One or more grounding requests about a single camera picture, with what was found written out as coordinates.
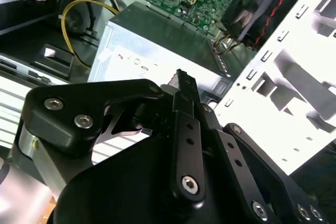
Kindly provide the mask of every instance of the fan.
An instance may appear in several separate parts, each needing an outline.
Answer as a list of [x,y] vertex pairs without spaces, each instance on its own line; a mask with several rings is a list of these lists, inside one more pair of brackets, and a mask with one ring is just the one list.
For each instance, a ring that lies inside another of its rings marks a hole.
[[246,45],[262,46],[297,0],[233,0],[221,22]]

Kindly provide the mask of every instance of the yellow wire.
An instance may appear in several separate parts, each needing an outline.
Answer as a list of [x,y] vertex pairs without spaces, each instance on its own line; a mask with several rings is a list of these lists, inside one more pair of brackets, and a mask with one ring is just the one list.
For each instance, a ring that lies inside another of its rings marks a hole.
[[62,33],[63,33],[64,40],[65,40],[65,42],[66,42],[66,44],[69,48],[69,51],[75,56],[75,58],[79,61],[79,63],[81,63],[84,67],[88,68],[88,66],[84,65],[81,62],[81,60],[78,59],[78,56],[75,54],[75,51],[72,47],[72,44],[70,42],[67,30],[66,30],[66,16],[67,16],[68,12],[70,11],[70,9],[73,8],[75,5],[78,5],[80,3],[86,3],[86,2],[94,3],[94,4],[100,5],[102,7],[105,7],[106,9],[110,10],[115,15],[118,14],[119,12],[116,9],[114,9],[113,7],[111,7],[111,6],[109,6],[105,3],[96,1],[96,0],[75,0],[75,1],[72,1],[71,3],[69,3],[64,8],[63,13],[62,13],[62,19],[61,19],[61,27],[62,27]]

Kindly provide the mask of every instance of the red and black wire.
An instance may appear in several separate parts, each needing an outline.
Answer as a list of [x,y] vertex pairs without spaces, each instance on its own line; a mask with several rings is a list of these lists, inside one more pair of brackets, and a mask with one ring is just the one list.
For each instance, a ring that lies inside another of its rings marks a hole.
[[277,5],[276,7],[273,8],[271,14],[267,17],[267,19],[266,19],[266,24],[265,24],[264,28],[262,29],[260,36],[256,39],[256,41],[255,41],[255,43],[254,43],[254,45],[253,45],[253,47],[252,47],[253,49],[255,49],[255,48],[257,47],[257,45],[259,44],[260,40],[261,40],[261,39],[263,38],[263,36],[265,35],[266,30],[267,30],[267,28],[268,28],[268,26],[269,26],[269,24],[270,24],[271,19],[275,16],[277,10],[280,8],[280,6],[281,6],[283,3],[284,3],[284,0],[279,0],[278,5]]

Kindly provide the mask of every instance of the slot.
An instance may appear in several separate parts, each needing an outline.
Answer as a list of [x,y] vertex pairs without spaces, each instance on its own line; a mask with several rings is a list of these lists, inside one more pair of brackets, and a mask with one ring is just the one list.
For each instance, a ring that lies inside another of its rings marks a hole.
[[0,64],[3,65],[3,66],[5,66],[5,67],[8,67],[8,68],[16,70],[16,65],[12,64],[12,63],[10,63],[8,61],[0,59]]
[[273,53],[270,51],[267,51],[264,56],[260,59],[262,62],[266,62],[266,60],[269,59],[269,57],[272,55]]
[[247,80],[252,80],[253,77],[256,75],[257,71],[256,70],[251,70],[251,72],[248,74],[248,76],[246,77]]

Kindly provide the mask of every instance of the black arm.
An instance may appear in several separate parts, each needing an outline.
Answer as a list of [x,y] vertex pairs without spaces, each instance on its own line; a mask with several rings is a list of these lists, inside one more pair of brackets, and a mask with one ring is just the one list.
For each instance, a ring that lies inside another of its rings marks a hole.
[[[28,94],[15,146],[58,198],[50,223],[327,223],[238,125],[221,127],[194,78],[178,70],[170,85],[173,95],[148,80]],[[151,136],[92,166],[96,142],[143,129]]]

